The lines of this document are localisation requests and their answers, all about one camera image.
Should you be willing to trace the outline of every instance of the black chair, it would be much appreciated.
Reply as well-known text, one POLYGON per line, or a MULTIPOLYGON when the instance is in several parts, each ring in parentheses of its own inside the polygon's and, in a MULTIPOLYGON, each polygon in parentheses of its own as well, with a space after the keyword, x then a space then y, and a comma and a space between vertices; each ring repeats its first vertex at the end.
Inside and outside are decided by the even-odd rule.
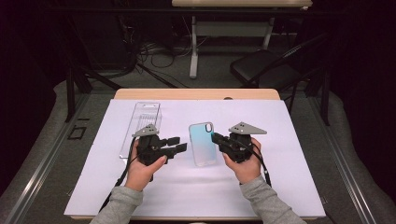
POLYGON ((260 49, 230 65, 231 73, 243 83, 242 88, 275 89, 279 92, 291 86, 289 112, 293 105, 297 85, 322 71, 323 64, 317 54, 318 47, 327 40, 327 34, 318 35, 278 56, 260 49))

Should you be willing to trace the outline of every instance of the person's left hand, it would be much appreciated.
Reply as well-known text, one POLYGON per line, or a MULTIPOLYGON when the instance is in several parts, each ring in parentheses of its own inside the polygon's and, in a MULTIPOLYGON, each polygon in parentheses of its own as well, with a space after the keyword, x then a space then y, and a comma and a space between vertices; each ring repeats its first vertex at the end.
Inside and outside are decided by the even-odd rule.
MULTIPOLYGON (((138 140, 134 142, 134 146, 132 149, 132 157, 133 160, 137 155, 137 145, 138 140)), ((166 156, 160 157, 150 166, 147 166, 139 161, 139 158, 136 158, 131 162, 131 165, 128 170, 128 176, 126 179, 125 187, 134 189, 137 191, 142 191, 143 188, 149 183, 151 177, 157 172, 166 162, 166 156)))

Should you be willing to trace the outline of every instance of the gray floor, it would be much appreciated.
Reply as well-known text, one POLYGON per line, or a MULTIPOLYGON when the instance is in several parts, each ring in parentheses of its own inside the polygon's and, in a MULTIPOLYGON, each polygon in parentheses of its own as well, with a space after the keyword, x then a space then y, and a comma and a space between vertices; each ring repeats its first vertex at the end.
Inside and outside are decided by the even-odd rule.
MULTIPOLYGON (((208 41, 206 45, 200 47, 196 79, 189 78, 190 57, 188 56, 176 57, 173 64, 167 68, 153 67, 150 58, 145 65, 172 75, 192 88, 238 88, 239 82, 229 73, 229 64, 240 57, 242 51, 256 49, 258 47, 256 40, 253 40, 254 44, 248 48, 237 50, 226 47, 216 48, 221 53, 213 53, 211 45, 217 43, 224 41, 208 41)), ((227 41, 224 45, 230 43, 235 45, 235 42, 227 41)), ((283 36, 274 37, 270 49, 277 51, 282 48, 285 48, 283 36)), ((156 55, 153 61, 156 64, 167 65, 170 59, 167 56, 156 55)), ((163 75, 163 77, 181 87, 168 76, 163 75)), ((147 73, 140 74, 138 70, 113 80, 128 88, 167 88, 147 73)), ((70 190, 77 183, 108 102, 114 95, 114 91, 98 81, 92 80, 92 85, 94 86, 92 94, 78 93, 78 113, 69 124, 64 124, 67 111, 65 83, 55 88, 58 97, 49 120, 22 168, 0 198, 0 223, 89 222, 65 217, 63 212, 70 190), (67 139, 74 125, 87 128, 83 139, 67 139), (48 172, 40 173, 37 168, 47 168, 48 172), (42 184, 37 184, 37 189, 31 190, 27 187, 29 181, 34 178, 40 179, 41 182, 37 183, 42 184)), ((303 93, 299 93, 291 113, 291 119, 319 195, 326 202, 325 209, 337 223, 396 223, 395 204, 375 184, 355 153, 342 102, 333 94, 330 102, 330 127, 324 126, 318 117, 317 98, 306 98, 303 93), (344 175, 345 172, 350 172, 352 178, 344 175), (352 187, 350 187, 351 181, 355 183, 352 187), (356 192, 362 198, 357 199, 356 192)), ((325 217, 308 223, 332 222, 325 217)))

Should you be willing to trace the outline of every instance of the phone case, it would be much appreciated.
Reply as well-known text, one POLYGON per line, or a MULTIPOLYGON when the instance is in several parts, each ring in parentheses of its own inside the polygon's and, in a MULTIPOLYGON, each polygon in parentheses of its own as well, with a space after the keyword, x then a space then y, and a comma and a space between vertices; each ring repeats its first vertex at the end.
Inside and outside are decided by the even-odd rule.
POLYGON ((189 128, 194 162, 197 166, 216 163, 216 146, 212 142, 211 122, 192 124, 189 128))

